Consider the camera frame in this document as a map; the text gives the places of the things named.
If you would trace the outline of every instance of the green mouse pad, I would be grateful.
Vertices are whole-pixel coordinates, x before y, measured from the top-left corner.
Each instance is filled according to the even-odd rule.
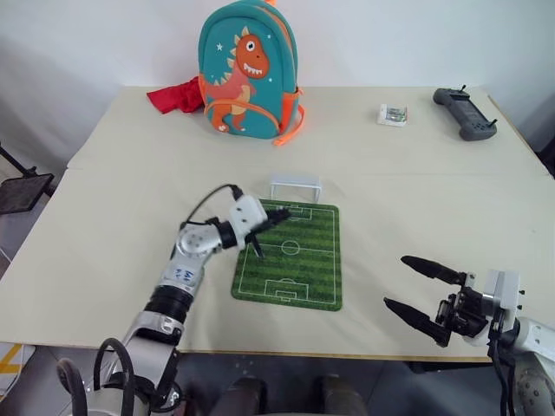
[[[258,235],[264,258],[258,258],[250,244],[241,251],[233,297],[339,310],[342,297],[337,207],[266,199],[260,202],[266,210],[287,208],[291,217]]]

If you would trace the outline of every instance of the dinosaur print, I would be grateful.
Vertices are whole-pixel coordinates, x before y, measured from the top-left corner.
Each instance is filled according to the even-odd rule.
[[[248,103],[256,93],[250,79],[264,78],[270,70],[268,56],[262,49],[262,43],[257,36],[249,33],[246,26],[241,31],[241,37],[235,35],[235,48],[230,50],[232,57],[227,58],[227,65],[232,70],[225,72],[220,81],[204,84],[204,94],[214,100],[231,99]],[[230,127],[224,122],[224,117],[232,115],[232,124],[243,132],[241,122],[245,118],[246,108],[233,104],[215,104],[212,113],[212,125],[220,132],[228,132]]]

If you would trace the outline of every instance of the teal backpack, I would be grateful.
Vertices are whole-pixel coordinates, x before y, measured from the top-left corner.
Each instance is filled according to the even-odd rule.
[[[300,128],[297,45],[284,17],[263,0],[240,0],[208,17],[199,39],[205,114],[222,133],[283,145]],[[297,111],[301,120],[293,124]]]

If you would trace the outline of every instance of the black remote controller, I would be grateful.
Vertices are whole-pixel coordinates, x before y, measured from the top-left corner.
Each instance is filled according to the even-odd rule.
[[[449,113],[460,124],[459,136],[464,140],[474,141],[489,139],[497,133],[497,119],[488,121],[484,114],[470,101],[470,95],[461,89],[438,88],[434,93],[434,102],[447,107]]]

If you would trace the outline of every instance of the beige tabletop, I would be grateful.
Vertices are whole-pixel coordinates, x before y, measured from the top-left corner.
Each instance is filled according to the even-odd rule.
[[[555,290],[555,187],[480,91],[479,107],[500,118],[491,140],[458,139],[444,108],[428,105],[433,89],[311,88],[307,125],[283,148],[213,133],[199,114],[159,116],[146,91],[121,91],[0,281],[0,341],[96,347],[123,336],[198,200],[223,182],[267,197],[274,172],[318,175],[321,202],[339,207],[343,308],[235,300],[238,253],[228,250],[207,267],[181,350],[483,359],[484,349],[457,336],[435,346],[384,307],[388,296],[434,315],[456,289],[414,273],[399,261],[405,254],[474,271],[478,289],[490,268],[518,270],[522,314],[555,326],[545,296]],[[343,101],[367,104],[356,118]],[[379,101],[408,104],[409,123],[377,126]],[[215,198],[199,217],[224,217],[230,201]]]

